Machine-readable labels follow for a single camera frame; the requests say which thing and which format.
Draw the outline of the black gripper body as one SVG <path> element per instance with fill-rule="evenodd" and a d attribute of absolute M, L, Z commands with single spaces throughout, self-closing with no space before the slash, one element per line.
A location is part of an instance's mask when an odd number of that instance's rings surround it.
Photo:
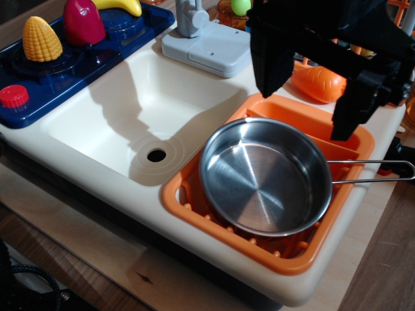
<path fill-rule="evenodd" d="M 385 104 L 408 95 L 412 38 L 389 18 L 386 1 L 254 1 L 248 17 L 250 32 L 273 32 L 294 55 L 347 81 L 382 76 Z"/>

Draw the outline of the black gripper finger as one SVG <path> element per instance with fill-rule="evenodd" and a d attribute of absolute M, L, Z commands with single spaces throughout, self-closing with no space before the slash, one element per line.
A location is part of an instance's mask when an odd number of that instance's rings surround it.
<path fill-rule="evenodd" d="M 250 34 L 256 86 L 263 98 L 268 98 L 291 77 L 294 52 L 273 32 L 252 27 Z"/>
<path fill-rule="evenodd" d="M 347 81 L 333 114 L 331 140 L 347 141 L 358 125 L 368 122 L 379 106 L 385 104 L 382 76 L 358 76 Z"/>

